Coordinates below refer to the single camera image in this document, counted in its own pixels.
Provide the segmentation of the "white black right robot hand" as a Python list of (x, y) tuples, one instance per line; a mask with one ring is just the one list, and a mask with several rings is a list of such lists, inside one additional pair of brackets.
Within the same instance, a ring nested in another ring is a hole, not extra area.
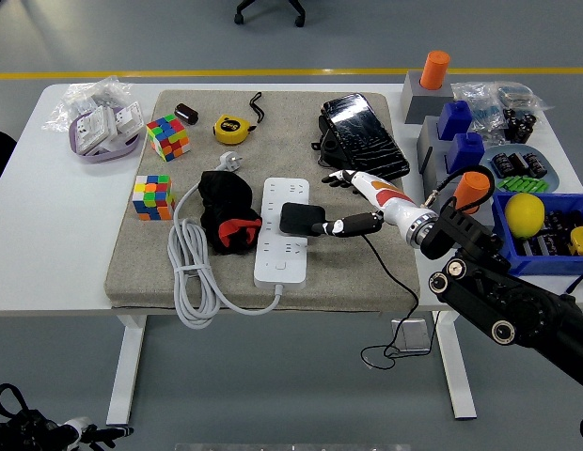
[(332, 187), (352, 185), (377, 211), (314, 224), (311, 230), (317, 235), (349, 238), (377, 232), (383, 223), (387, 223), (396, 226), (408, 244), (417, 246), (420, 243), (418, 235), (437, 219), (434, 211), (419, 207), (392, 183), (366, 172), (339, 170), (323, 178), (322, 182)]

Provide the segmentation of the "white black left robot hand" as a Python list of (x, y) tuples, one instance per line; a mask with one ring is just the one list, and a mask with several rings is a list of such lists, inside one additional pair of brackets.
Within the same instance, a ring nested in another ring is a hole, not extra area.
[(116, 440), (134, 434), (134, 429), (128, 426), (112, 426), (99, 428), (88, 417), (75, 417), (63, 424), (68, 432), (73, 433), (73, 439), (65, 450), (78, 450), (80, 444), (86, 444), (91, 450), (114, 449)]

